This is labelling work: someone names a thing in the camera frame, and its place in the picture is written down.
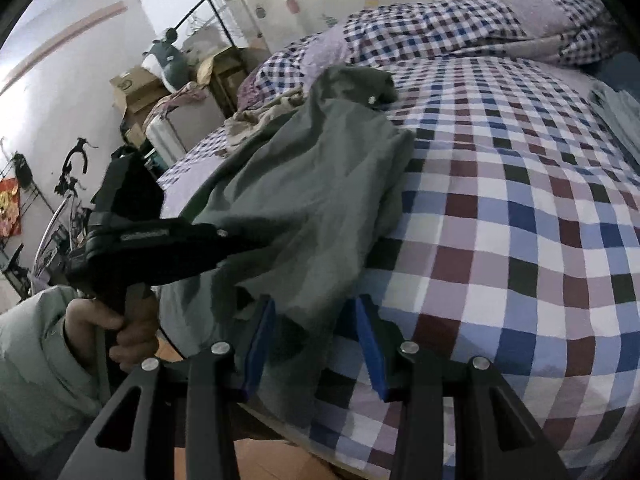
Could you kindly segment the person's left hand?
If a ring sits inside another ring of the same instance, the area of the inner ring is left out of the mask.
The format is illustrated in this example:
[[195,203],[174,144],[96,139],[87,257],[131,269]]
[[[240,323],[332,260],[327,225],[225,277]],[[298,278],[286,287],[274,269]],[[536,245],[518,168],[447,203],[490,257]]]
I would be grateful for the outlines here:
[[121,370],[129,372],[135,365],[152,358],[158,349],[156,333],[158,301],[152,292],[135,299],[132,313],[121,316],[96,299],[73,299],[67,306],[63,334],[67,347],[85,370],[96,368],[96,331],[99,328],[116,336],[107,356]]

